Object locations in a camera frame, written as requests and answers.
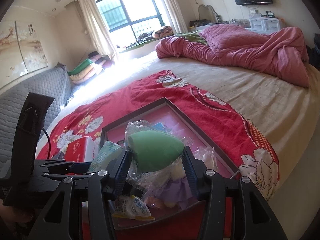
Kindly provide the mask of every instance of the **quilted sofa cover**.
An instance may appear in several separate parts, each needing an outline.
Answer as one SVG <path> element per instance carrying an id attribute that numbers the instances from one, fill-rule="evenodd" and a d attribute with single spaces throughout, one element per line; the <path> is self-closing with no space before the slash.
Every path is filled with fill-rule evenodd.
<path id="1" fill-rule="evenodd" d="M 14 133 L 28 93 L 55 98 L 44 119 L 44 128 L 47 129 L 66 105 L 71 90 L 65 66 L 58 63 L 56 67 L 30 77 L 0 95 L 0 170 L 11 158 Z"/>

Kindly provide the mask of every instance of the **white drawer cabinet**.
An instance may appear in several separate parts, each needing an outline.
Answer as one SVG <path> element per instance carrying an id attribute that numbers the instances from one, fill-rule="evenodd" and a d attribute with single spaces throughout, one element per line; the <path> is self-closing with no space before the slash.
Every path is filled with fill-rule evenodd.
<path id="1" fill-rule="evenodd" d="M 285 28 L 285 24 L 282 20 L 277 18 L 266 18 L 266 17 L 257 17 L 249 18 L 251 31 L 257 33 L 266 33 L 270 34 L 273 32 L 278 32 L 282 28 Z"/>
<path id="2" fill-rule="evenodd" d="M 261 19 L 250 19 L 251 29 L 259 32 L 265 32 L 266 28 Z"/>

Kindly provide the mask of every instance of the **pink quilted comforter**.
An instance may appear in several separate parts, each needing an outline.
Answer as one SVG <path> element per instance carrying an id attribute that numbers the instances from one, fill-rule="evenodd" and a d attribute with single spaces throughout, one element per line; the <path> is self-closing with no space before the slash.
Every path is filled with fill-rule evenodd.
<path id="1" fill-rule="evenodd" d="M 307 88 L 308 61 L 300 28 L 289 27 L 270 35 L 250 32 L 236 25 L 214 25 L 199 33 L 209 45 L 182 37 L 162 39 L 156 46 L 158 58 L 187 57 L 209 65 L 239 66 L 267 73 Z"/>

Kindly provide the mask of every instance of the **black cable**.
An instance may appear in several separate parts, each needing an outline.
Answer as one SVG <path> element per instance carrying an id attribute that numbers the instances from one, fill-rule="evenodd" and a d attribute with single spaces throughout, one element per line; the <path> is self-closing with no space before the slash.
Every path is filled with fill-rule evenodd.
<path id="1" fill-rule="evenodd" d="M 49 138 L 49 135 L 48 135 L 47 131 L 46 131 L 44 128 L 42 128 L 42 130 L 43 130 L 45 136 L 46 136 L 47 139 L 48 139 L 49 149 L 48 149 L 48 158 L 47 158 L 47 160 L 49 160 L 49 158 L 50 158 L 50 152 L 51 152 L 51 142 L 50 142 L 50 138 Z"/>

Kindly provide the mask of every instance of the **window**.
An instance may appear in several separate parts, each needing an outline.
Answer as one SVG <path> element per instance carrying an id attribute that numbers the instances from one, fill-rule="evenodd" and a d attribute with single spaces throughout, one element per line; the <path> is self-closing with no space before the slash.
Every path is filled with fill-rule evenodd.
<path id="1" fill-rule="evenodd" d="M 164 26 L 155 0 L 97 0 L 97 6 L 108 24 L 111 39 L 125 49 L 145 32 Z"/>

